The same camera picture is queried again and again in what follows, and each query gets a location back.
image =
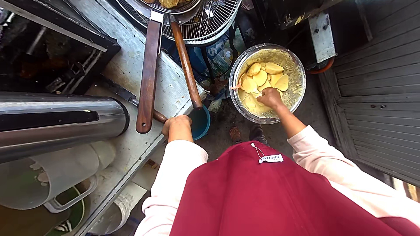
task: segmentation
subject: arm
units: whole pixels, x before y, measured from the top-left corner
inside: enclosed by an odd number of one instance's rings
[[[311,126],[306,127],[300,122],[285,107],[275,89],[267,88],[262,94],[257,99],[277,112],[287,132],[288,142],[295,150],[293,159],[297,164],[312,173],[325,176],[332,187],[372,215],[404,217],[420,227],[419,203],[361,171]]]
[[[207,162],[204,149],[194,144],[191,119],[186,115],[166,121],[163,135],[168,138],[162,164],[142,206],[145,214],[135,236],[169,235],[188,175]]]

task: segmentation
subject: bare foot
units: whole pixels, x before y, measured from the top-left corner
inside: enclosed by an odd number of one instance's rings
[[[239,132],[238,127],[234,126],[229,130],[229,135],[233,142],[241,140],[241,133]]]

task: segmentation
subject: red apron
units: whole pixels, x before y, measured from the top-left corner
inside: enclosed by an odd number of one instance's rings
[[[413,236],[420,229],[404,218],[375,218],[313,174],[259,142],[228,148],[189,175],[171,236]]]

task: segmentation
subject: sleeve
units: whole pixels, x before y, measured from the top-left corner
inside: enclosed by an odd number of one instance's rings
[[[325,176],[333,188],[375,217],[403,217],[420,228],[419,203],[361,171],[311,126],[287,141],[295,150],[293,159],[297,164]]]
[[[207,162],[208,154],[197,144],[174,140],[166,146],[162,164],[142,206],[146,215],[135,236],[169,235],[188,175]]]

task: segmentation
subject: metal bowl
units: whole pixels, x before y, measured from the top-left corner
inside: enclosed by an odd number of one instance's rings
[[[240,75],[255,62],[273,62],[284,67],[284,73],[289,75],[289,88],[283,93],[283,102],[293,113],[301,103],[306,89],[305,69],[299,58],[290,50],[276,44],[264,43],[250,47],[234,63],[229,77],[229,86],[237,85]],[[293,93],[298,88],[302,88],[302,95]],[[250,113],[239,99],[238,89],[230,89],[230,94],[236,109],[248,120],[259,124],[280,122],[273,111],[260,115]]]

